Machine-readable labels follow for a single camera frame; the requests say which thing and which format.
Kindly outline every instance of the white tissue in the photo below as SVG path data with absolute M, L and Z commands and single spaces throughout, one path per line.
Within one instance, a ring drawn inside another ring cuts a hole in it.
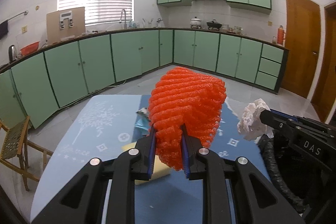
M 245 107 L 244 113 L 237 124 L 238 132 L 245 135 L 245 140 L 255 140 L 263 134 L 273 138 L 272 128 L 260 121 L 260 113 L 265 109 L 269 110 L 269 107 L 262 99 L 255 100 Z

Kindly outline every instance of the orange foam net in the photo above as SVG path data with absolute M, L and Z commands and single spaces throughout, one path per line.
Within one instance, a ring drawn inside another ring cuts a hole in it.
M 209 148 L 221 120 L 225 101 L 224 81 L 189 69 L 176 67 L 155 85 L 149 99 L 151 125 L 156 133 L 156 154 L 160 160 L 181 170 L 180 126 L 185 123 L 188 135 Z

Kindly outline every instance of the wall outlet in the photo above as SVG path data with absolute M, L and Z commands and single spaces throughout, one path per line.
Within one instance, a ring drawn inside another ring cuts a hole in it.
M 27 26 L 27 25 L 26 25 L 26 26 L 23 26 L 23 27 L 21 28 L 21 30 L 22 30 L 22 33 L 27 32 L 27 31 L 28 31 L 28 26 Z

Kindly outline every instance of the bottle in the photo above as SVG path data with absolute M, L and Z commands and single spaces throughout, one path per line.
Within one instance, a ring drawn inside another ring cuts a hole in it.
M 283 26 L 280 25 L 280 27 L 278 28 L 277 43 L 282 46 L 284 44 L 284 39 L 285 39 L 285 31 Z

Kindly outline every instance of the white pot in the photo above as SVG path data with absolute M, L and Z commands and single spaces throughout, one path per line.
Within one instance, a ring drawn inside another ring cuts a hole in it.
M 190 20 L 190 25 L 192 26 L 201 26 L 202 25 L 202 20 L 200 20 L 197 17 L 194 17 Z

